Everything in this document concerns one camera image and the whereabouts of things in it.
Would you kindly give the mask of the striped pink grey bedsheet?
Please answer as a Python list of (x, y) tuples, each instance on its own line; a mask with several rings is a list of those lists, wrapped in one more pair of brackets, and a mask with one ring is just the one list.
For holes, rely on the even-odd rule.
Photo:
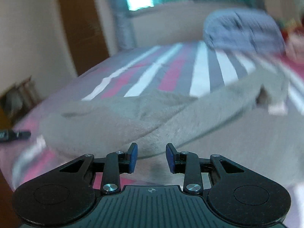
[(183, 95), (208, 94), (240, 80), (257, 67), (277, 67), (291, 79), (287, 98), (290, 111), (303, 114), (303, 66), (286, 57), (214, 51), (203, 42), (154, 46), (115, 55), (82, 74), (66, 88), (32, 110), (19, 130), (30, 130), (31, 138), (1, 146), (1, 171), (11, 190), (64, 163), (37, 135), (41, 117), (56, 105), (80, 100), (93, 93), (93, 99), (122, 97), (155, 89)]

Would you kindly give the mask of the folded pink blanket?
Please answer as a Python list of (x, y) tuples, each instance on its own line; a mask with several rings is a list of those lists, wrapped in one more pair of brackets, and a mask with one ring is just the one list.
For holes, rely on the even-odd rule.
[(303, 15), (300, 20), (279, 20), (279, 28), (285, 41), (285, 54), (298, 65), (303, 65)]

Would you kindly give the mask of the brown wooden door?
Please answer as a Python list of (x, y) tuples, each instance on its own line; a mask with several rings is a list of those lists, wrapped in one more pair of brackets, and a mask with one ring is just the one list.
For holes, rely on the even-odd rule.
[(109, 58), (94, 0), (58, 0), (76, 72), (82, 75)]

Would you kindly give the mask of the folded blue-grey quilt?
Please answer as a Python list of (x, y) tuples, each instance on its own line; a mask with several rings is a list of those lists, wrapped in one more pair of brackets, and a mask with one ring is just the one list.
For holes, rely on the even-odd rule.
[(258, 9), (228, 8), (212, 12), (203, 25), (203, 40), (213, 49), (259, 54), (285, 51), (278, 24)]

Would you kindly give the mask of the grey curtain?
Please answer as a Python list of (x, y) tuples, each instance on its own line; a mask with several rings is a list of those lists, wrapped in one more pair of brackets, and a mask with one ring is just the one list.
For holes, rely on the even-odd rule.
[(134, 27), (127, 0), (108, 0), (113, 19), (114, 30), (119, 51), (136, 48)]

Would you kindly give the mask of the grey pants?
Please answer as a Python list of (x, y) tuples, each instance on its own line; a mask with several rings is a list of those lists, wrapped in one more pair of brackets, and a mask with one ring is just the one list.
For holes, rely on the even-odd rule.
[(40, 122), (47, 146), (68, 158), (105, 157), (138, 145), (134, 178), (180, 183), (165, 147), (200, 156), (223, 155), (282, 185), (303, 181), (303, 116), (270, 114), (287, 97), (287, 77), (258, 68), (201, 98), (153, 91), (63, 105)]

